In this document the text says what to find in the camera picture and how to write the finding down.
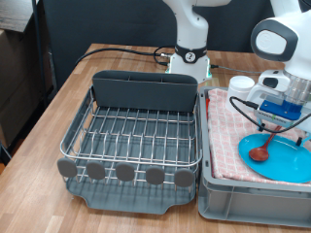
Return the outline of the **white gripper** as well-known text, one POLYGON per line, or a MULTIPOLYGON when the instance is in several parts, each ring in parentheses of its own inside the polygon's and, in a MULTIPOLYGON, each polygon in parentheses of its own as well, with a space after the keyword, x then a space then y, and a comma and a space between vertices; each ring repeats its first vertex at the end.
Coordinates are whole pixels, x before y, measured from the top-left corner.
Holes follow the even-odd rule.
MULTIPOLYGON (((251 105, 247 107, 249 111, 252 110, 263 110, 263 111, 273 111, 275 108, 279 108, 284 101, 284 95, 282 92, 276 90, 275 88, 270 88, 261 84, 256 84, 249 92, 247 102, 251 102, 251 105)), ((265 124, 260 118, 258 118, 258 131, 262 132, 265 124)), ((302 146, 311 140, 311 136, 304 139, 298 137, 296 145, 298 147, 302 146)))

